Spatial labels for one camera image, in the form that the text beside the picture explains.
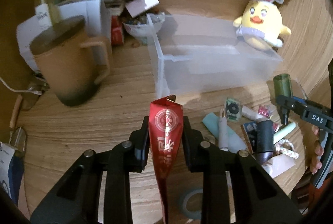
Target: mug handle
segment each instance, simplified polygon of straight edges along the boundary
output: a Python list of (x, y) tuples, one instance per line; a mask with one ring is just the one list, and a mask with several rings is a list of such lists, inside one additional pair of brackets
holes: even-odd
[(101, 83), (101, 81), (110, 74), (110, 63), (108, 56), (108, 49), (106, 48), (106, 43), (109, 43), (109, 39), (104, 36), (88, 38), (85, 42), (80, 44), (80, 48), (88, 48), (92, 46), (100, 46), (103, 49), (104, 60), (106, 62), (106, 70), (102, 72), (94, 81), (96, 85)]

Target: tape roll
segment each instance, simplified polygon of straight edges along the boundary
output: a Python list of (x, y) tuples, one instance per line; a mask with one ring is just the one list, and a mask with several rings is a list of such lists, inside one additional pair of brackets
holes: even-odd
[(189, 190), (188, 192), (184, 193), (184, 195), (182, 195), (182, 197), (179, 199), (179, 207), (180, 207), (181, 212), (187, 218), (190, 218), (193, 220), (201, 219), (201, 210), (189, 211), (187, 209), (187, 203), (193, 195), (198, 194), (198, 193), (203, 193), (203, 189), (196, 188), (196, 189)]

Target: orange beak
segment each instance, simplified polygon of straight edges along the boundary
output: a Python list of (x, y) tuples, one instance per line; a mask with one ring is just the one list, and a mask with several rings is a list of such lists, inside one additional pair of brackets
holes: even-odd
[(251, 17), (250, 21), (255, 24), (262, 24), (264, 22), (264, 20), (260, 19), (258, 15), (256, 15), (255, 17)]

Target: charging cable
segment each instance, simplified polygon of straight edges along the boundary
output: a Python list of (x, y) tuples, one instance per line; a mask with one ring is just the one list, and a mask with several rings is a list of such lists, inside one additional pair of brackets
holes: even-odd
[(10, 91), (13, 92), (30, 92), (36, 95), (42, 95), (42, 91), (33, 91), (33, 90), (14, 90), (10, 86), (7, 85), (7, 83), (0, 77), (0, 81), (5, 85), (6, 88), (8, 88)]

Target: clear plastic container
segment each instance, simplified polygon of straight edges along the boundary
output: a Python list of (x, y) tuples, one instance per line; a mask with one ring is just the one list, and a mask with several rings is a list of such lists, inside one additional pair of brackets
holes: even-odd
[(238, 39), (232, 21), (166, 15), (158, 33), (149, 15), (147, 24), (157, 98), (267, 81), (282, 61), (273, 49), (259, 51)]

